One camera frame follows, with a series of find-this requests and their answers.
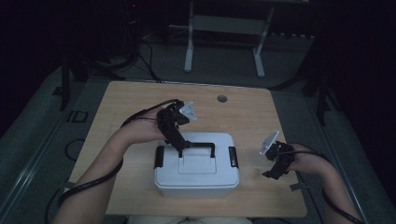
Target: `dark background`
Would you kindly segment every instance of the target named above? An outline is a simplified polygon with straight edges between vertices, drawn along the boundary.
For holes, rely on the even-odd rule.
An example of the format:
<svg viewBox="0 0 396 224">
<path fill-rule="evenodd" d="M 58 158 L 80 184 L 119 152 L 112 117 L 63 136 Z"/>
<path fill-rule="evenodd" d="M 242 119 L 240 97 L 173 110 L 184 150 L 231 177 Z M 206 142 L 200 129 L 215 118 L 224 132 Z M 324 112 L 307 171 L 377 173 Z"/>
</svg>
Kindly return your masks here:
<svg viewBox="0 0 396 224">
<path fill-rule="evenodd" d="M 69 50 L 106 61 L 109 54 L 125 53 L 121 46 L 128 20 L 141 19 L 142 24 L 163 38 L 169 24 L 187 25 L 189 1 L 142 2 L 145 5 L 139 1 L 125 4 L 121 0 L 96 1 L 95 5 L 81 1 L 3 0 L 0 3 L 0 135 L 22 112 L 47 75 L 60 66 Z M 229 12 L 236 1 L 228 1 L 228 5 L 215 2 L 219 4 L 215 6 Z M 131 4 L 137 8 L 130 9 Z M 213 7 L 203 5 L 197 9 L 209 12 Z M 133 14 L 126 16 L 125 10 Z M 260 16 L 257 10 L 239 8 L 233 13 Z M 330 71 L 330 87 L 394 203 L 395 21 L 392 1 L 311 1 L 311 4 L 277 4 L 270 26 L 272 34 L 316 37 L 302 73 L 310 68 Z M 135 30 L 130 35 L 140 34 Z M 128 44 L 128 50 L 136 48 L 136 43 Z"/>
</svg>

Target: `hand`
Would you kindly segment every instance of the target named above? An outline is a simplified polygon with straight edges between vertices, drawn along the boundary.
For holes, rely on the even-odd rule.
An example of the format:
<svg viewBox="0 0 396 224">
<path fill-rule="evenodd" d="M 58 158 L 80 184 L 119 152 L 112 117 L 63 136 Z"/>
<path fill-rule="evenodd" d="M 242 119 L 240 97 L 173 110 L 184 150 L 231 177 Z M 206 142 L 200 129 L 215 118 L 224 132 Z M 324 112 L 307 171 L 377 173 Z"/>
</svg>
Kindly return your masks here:
<svg viewBox="0 0 396 224">
<path fill-rule="evenodd" d="M 310 149 L 305 146 L 298 144 L 290 145 L 295 151 L 310 151 Z M 294 154 L 294 162 L 290 165 L 288 170 L 310 175 L 321 175 L 326 170 L 329 170 L 329 168 L 332 168 L 332 165 L 319 156 L 307 153 L 296 153 Z"/>
<path fill-rule="evenodd" d="M 125 141 L 128 146 L 134 143 L 145 143 L 154 140 L 163 140 L 165 137 L 157 126 L 157 113 L 162 107 L 150 110 L 148 113 L 128 123 L 114 133 Z"/>
</svg>

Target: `person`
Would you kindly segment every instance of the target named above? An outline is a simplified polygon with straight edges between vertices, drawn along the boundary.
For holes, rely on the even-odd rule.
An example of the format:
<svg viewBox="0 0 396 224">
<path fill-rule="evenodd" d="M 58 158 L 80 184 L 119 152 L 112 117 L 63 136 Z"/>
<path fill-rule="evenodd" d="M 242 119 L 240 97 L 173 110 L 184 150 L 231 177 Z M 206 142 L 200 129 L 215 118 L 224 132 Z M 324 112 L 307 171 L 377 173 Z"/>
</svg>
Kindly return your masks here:
<svg viewBox="0 0 396 224">
<path fill-rule="evenodd" d="M 132 122 L 115 131 L 106 144 L 78 180 L 76 186 L 85 184 L 94 179 L 100 178 L 112 172 L 122 161 L 122 157 L 129 146 L 138 143 L 145 143 L 154 140 L 163 140 L 162 132 L 157 128 L 157 113 L 162 108 L 156 108 L 145 115 L 144 119 L 135 119 Z M 295 150 L 309 150 L 307 147 L 294 144 Z M 343 181 L 334 167 L 321 157 L 298 153 L 295 154 L 295 161 L 290 165 L 291 171 L 298 171 L 306 174 L 318 175 L 323 183 L 323 188 L 329 199 L 336 206 L 346 211 L 353 217 L 361 219 L 353 203 L 347 196 L 347 191 Z M 93 188 L 83 190 L 64 200 L 60 206 L 53 223 L 102 223 L 106 214 L 111 191 L 116 177 L 112 176 L 104 183 Z M 326 205 L 326 223 L 350 223 L 328 205 Z M 243 217 L 133 217 L 133 223 L 251 223 Z"/>
</svg>

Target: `white box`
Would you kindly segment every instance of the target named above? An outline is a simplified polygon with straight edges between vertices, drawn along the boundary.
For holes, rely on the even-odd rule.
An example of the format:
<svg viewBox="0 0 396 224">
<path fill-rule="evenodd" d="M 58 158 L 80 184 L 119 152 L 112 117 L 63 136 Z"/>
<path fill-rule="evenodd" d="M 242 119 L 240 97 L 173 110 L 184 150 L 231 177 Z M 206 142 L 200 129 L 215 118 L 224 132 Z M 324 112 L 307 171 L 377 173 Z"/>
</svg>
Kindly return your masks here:
<svg viewBox="0 0 396 224">
<path fill-rule="evenodd" d="M 213 143 L 178 151 L 164 141 L 156 151 L 155 184 L 164 197 L 223 198 L 239 184 L 238 160 L 233 138 L 227 133 L 183 133 L 193 143 Z"/>
</svg>

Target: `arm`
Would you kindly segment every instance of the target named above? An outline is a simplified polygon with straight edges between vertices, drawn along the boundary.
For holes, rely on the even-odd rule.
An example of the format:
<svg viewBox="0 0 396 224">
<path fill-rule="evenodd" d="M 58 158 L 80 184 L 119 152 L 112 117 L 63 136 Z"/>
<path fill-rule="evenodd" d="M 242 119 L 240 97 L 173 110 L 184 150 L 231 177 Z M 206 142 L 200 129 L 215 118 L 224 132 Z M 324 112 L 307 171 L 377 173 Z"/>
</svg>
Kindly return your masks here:
<svg viewBox="0 0 396 224">
<path fill-rule="evenodd" d="M 141 117 L 156 119 L 159 110 L 161 108 L 152 110 Z M 164 139 L 163 134 L 157 128 L 157 121 L 149 119 L 134 120 L 113 133 L 76 186 L 110 173 L 120 163 L 130 145 Z M 66 199 L 59 208 L 53 223 L 101 223 L 115 180 L 114 176 L 98 186 Z"/>
<path fill-rule="evenodd" d="M 308 148 L 293 144 L 295 150 L 308 150 Z M 335 168 L 326 160 L 319 156 L 297 153 L 295 161 L 290 165 L 289 170 L 298 171 L 311 175 L 318 175 L 322 181 L 323 189 L 329 199 L 340 209 L 349 213 L 353 217 L 361 220 L 355 206 L 349 200 L 347 190 L 341 176 Z M 345 217 L 339 215 L 326 204 L 326 223 L 350 224 L 351 222 Z"/>
</svg>

